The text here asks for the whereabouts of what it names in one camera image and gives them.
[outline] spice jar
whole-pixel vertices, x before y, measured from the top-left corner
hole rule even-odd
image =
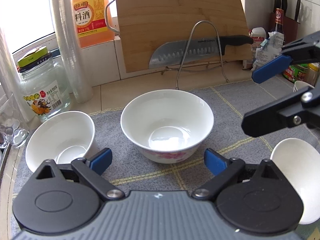
[[[47,47],[29,51],[18,60],[18,65],[20,93],[41,122],[70,109],[66,71],[52,60]]]
[[[311,86],[314,86],[319,74],[319,65],[317,63],[309,63],[308,64],[308,70],[306,72],[306,75],[304,77],[304,82],[307,82]]]

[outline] knife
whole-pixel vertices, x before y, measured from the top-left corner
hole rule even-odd
[[[301,0],[297,0],[296,14],[294,15],[294,20],[296,22],[298,21],[298,16],[299,16],[299,12],[300,12],[300,4],[301,4]]]
[[[288,8],[288,0],[282,0],[281,9],[283,10],[283,15],[285,16]]]
[[[149,68],[178,65],[181,63],[183,53],[187,46],[187,40],[172,41],[161,45],[152,54]],[[241,46],[253,44],[253,39],[245,35],[220,37],[221,53],[224,55],[226,45]],[[184,62],[206,59],[219,55],[217,37],[192,39]]]
[[[274,13],[276,13],[276,8],[281,9],[281,0],[275,0],[274,6],[273,6]]]

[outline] bamboo cutting board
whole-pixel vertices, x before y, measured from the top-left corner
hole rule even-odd
[[[220,36],[248,35],[241,0],[116,0],[126,71],[146,70],[153,52],[169,41],[187,40],[200,20],[213,22]],[[201,24],[193,38],[215,37]],[[226,61],[252,59],[250,45],[227,46]],[[218,57],[205,61],[219,60]]]

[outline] window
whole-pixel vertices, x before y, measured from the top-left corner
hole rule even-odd
[[[0,26],[10,52],[54,32],[49,0],[0,0],[0,4]],[[116,17],[115,2],[110,10]]]

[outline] soy sauce bottle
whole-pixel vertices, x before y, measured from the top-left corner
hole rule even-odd
[[[282,9],[276,8],[276,20],[275,20],[275,27],[271,30],[271,32],[279,32],[284,35],[283,31],[283,15],[284,11]]]

